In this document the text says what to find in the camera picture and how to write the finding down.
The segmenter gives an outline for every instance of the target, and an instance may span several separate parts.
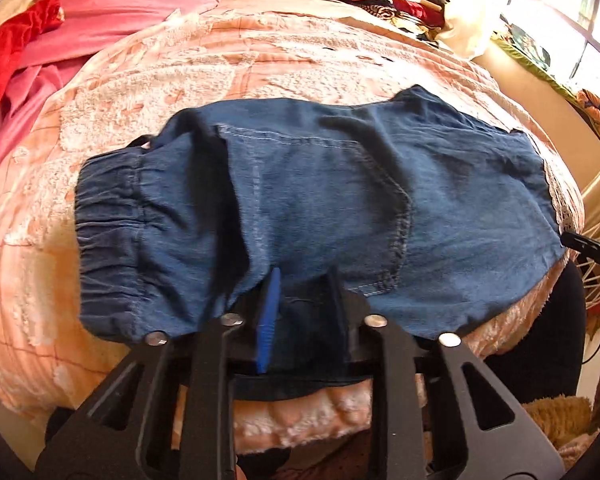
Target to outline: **person's leg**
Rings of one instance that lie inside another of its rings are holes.
[[[527,336],[485,362],[520,403],[575,395],[586,322],[582,276],[569,262]]]

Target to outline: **bed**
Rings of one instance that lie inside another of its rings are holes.
[[[358,105],[419,84],[457,110],[525,132],[544,160],[558,226],[584,225],[580,193],[551,141],[477,65],[333,0],[216,3],[174,9],[83,53],[88,59],[0,157],[0,401],[32,420],[80,405],[127,352],[78,320],[78,171],[90,156],[159,131],[182,108],[270,97]],[[476,355],[506,352],[524,337],[569,257],[464,338]],[[368,428],[369,406],[368,382],[283,404],[237,401],[236,446],[254,452],[356,433]]]

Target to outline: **blue denim garment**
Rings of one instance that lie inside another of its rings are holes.
[[[526,135],[419,86],[360,106],[182,110],[149,148],[85,163],[75,222],[88,330],[195,331],[278,266],[282,367],[319,357],[314,283],[333,264],[376,312],[432,338],[503,312],[564,253]]]

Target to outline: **silver bolt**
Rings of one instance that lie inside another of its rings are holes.
[[[168,340],[169,336],[167,336],[161,330],[149,332],[146,336],[144,336],[144,342],[147,343],[149,346],[164,345]]]
[[[365,317],[365,325],[371,326],[373,328],[382,328],[386,326],[387,320],[384,316],[380,316],[380,314],[371,314]]]
[[[240,314],[227,312],[226,314],[222,314],[220,323],[222,323],[223,326],[238,326],[244,323],[244,320],[240,317]]]
[[[462,340],[453,332],[445,332],[440,334],[438,341],[440,341],[442,346],[447,346],[449,348],[460,346],[460,343],[462,342]]]

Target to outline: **black cable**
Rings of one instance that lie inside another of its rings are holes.
[[[598,348],[596,348],[596,351],[593,352],[593,355],[591,357],[589,357],[586,361],[584,361],[582,364],[583,365],[587,364],[589,361],[591,361],[598,354],[598,352],[600,352],[600,344],[598,345]]]

